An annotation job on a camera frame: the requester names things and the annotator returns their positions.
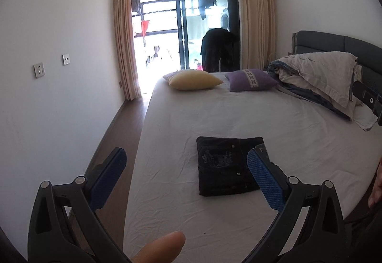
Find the left hand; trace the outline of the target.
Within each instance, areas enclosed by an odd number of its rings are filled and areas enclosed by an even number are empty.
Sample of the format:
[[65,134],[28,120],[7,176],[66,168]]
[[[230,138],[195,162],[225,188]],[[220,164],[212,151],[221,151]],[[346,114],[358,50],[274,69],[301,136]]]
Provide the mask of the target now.
[[171,263],[181,253],[186,237],[181,231],[169,233],[146,244],[132,259],[136,263]]

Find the right hand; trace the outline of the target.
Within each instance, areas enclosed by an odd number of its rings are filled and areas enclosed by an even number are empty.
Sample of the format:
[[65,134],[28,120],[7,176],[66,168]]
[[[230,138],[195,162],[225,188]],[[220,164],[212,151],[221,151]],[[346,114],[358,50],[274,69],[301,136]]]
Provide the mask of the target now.
[[380,160],[377,167],[377,171],[376,171],[376,179],[372,187],[372,193],[368,199],[368,207],[372,209],[378,202],[381,201],[381,197],[382,197],[382,163]]

